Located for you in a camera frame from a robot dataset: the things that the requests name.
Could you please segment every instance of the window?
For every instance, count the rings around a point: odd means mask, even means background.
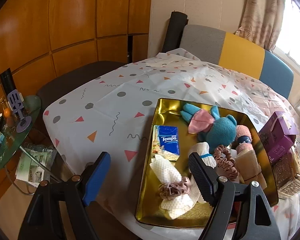
[[[276,47],[300,66],[300,9],[292,0],[285,0],[282,28]]]

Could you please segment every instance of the round glass table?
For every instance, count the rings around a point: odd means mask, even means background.
[[[42,169],[44,169],[47,173],[49,173],[53,179],[57,182],[61,182],[57,176],[51,173],[49,169],[43,166],[39,161],[37,161],[30,153],[28,153],[23,147],[22,143],[30,132],[35,120],[37,119],[40,109],[41,109],[41,100],[38,96],[27,96],[25,97],[25,101],[23,102],[24,108],[27,111],[27,115],[31,116],[32,121],[28,128],[21,133],[17,133],[16,126],[17,123],[13,127],[7,127],[2,130],[5,138],[3,139],[0,146],[0,170],[5,168],[5,165],[11,159],[11,157],[16,153],[18,149],[20,149],[24,154],[26,154],[30,159],[32,159],[36,164],[38,164]]]

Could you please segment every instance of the purple box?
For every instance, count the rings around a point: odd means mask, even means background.
[[[297,127],[283,111],[275,111],[260,130],[259,136],[271,164],[276,163],[294,144]]]

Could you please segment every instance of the beige curtain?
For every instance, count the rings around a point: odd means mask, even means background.
[[[273,51],[283,19],[284,0],[247,0],[236,35]]]

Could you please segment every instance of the tablecloth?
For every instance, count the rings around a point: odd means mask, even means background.
[[[201,229],[169,229],[139,224],[135,208],[146,145],[159,98],[218,105],[247,114],[259,131],[273,111],[298,115],[285,98],[259,80],[202,62],[184,49],[122,66],[73,90],[44,111],[50,138],[77,174],[102,151],[110,171],[97,201],[143,240],[197,239]],[[300,195],[273,207],[282,239],[298,228]],[[233,229],[225,239],[231,239]]]

